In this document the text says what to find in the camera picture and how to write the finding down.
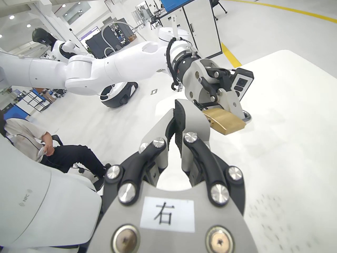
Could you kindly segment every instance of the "label with chinese character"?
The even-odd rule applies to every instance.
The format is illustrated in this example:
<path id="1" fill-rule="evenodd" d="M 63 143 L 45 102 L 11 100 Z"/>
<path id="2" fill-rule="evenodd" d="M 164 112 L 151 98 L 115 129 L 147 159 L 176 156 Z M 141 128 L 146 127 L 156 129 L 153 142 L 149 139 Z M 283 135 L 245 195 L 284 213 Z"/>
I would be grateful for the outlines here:
<path id="1" fill-rule="evenodd" d="M 141 228 L 195 232 L 194 201 L 145 197 Z"/>

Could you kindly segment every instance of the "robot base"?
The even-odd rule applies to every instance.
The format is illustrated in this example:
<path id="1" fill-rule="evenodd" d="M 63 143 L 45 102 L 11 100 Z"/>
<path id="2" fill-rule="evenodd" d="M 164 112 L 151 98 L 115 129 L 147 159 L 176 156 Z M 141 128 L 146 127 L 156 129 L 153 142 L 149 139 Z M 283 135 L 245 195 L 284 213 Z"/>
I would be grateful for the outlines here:
<path id="1" fill-rule="evenodd" d="M 110 108 L 118 108 L 127 104 L 134 94 L 138 84 L 136 82 L 122 82 L 106 87 L 100 96 L 101 102 Z"/>

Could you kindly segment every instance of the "white tabletop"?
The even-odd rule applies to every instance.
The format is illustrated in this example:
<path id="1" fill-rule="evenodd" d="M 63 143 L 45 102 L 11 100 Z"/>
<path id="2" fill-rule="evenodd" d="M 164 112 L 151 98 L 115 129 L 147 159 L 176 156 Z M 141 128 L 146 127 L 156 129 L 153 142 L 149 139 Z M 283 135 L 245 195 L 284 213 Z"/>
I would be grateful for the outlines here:
<path id="1" fill-rule="evenodd" d="M 253 120 L 228 136 L 211 130 L 211 149 L 243 171 L 259 252 L 336 252 L 337 79 L 287 50 L 242 68 L 255 76 L 241 101 Z M 157 120 L 176 98 L 186 97 L 157 104 Z M 180 165 L 172 140 L 159 188 L 190 188 Z"/>

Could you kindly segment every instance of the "screw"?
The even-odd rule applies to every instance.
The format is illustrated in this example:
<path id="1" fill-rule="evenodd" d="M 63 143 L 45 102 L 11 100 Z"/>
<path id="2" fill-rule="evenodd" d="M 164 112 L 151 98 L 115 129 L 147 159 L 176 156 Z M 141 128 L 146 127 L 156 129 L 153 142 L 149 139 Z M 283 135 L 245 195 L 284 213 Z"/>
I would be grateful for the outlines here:
<path id="1" fill-rule="evenodd" d="M 238 167 L 231 166 L 228 169 L 228 173 L 230 174 L 231 178 L 235 181 L 242 179 L 242 172 Z"/>
<path id="2" fill-rule="evenodd" d="M 132 225 L 120 227 L 112 238 L 112 249 L 115 253 L 132 253 L 137 251 L 140 237 Z"/>
<path id="3" fill-rule="evenodd" d="M 153 140 L 152 143 L 156 148 L 161 148 L 164 146 L 165 140 L 161 137 L 157 137 L 156 139 Z"/>
<path id="4" fill-rule="evenodd" d="M 136 196 L 136 188 L 132 183 L 125 183 L 118 191 L 118 199 L 121 203 L 129 203 Z"/>
<path id="5" fill-rule="evenodd" d="M 106 177 L 108 179 L 115 179 L 119 176 L 120 172 L 121 169 L 119 168 L 119 165 L 113 165 L 106 172 Z"/>
<path id="6" fill-rule="evenodd" d="M 206 247 L 209 253 L 232 253 L 233 239 L 226 229 L 216 226 L 206 235 Z"/>
<path id="7" fill-rule="evenodd" d="M 142 143 L 139 147 L 138 153 L 142 153 L 148 146 L 148 143 Z"/>
<path id="8" fill-rule="evenodd" d="M 184 138 L 187 142 L 194 143 L 198 139 L 198 135 L 195 132 L 187 132 Z"/>
<path id="9" fill-rule="evenodd" d="M 230 198 L 230 194 L 225 186 L 217 183 L 211 188 L 211 197 L 217 204 L 225 205 Z"/>

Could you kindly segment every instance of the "cabinet door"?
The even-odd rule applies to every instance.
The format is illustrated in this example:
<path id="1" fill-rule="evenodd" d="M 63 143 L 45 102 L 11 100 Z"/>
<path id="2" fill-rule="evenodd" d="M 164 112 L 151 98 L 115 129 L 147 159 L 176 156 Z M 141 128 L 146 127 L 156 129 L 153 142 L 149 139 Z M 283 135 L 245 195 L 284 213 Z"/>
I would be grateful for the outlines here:
<path id="1" fill-rule="evenodd" d="M 180 29 L 183 29 L 190 33 L 189 24 L 186 21 L 186 17 L 184 14 L 184 11 L 182 8 L 176 9 L 174 12 L 171 12 L 170 14 L 164 16 L 163 18 L 160 18 L 161 24 L 163 24 L 163 27 L 172 27 L 172 16 L 177 16 L 177 26 Z"/>
<path id="2" fill-rule="evenodd" d="M 184 10 L 200 56 L 209 58 L 221 52 L 210 0 L 194 0 Z"/>

